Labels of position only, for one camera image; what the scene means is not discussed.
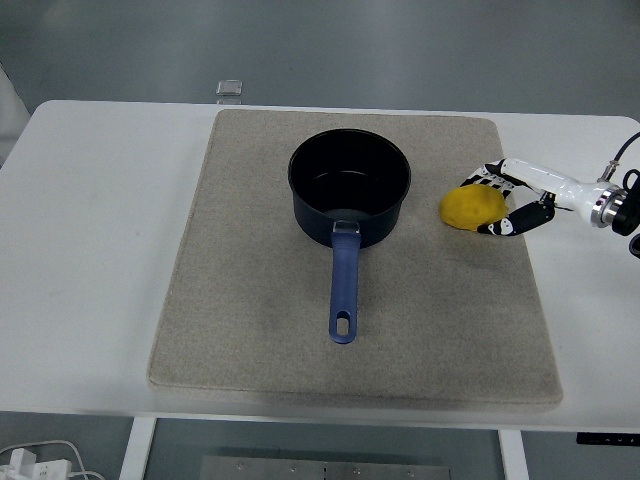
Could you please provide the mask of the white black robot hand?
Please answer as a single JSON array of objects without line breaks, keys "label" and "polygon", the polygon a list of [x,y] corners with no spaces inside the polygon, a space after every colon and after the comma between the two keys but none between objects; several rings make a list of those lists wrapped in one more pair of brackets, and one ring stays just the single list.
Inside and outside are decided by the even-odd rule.
[{"label": "white black robot hand", "polygon": [[508,197],[516,187],[527,187],[540,196],[496,221],[485,222],[475,230],[495,236],[517,236],[550,222],[557,209],[574,211],[588,224],[604,228],[607,185],[581,183],[569,176],[515,158],[486,163],[463,183],[480,184]]}]

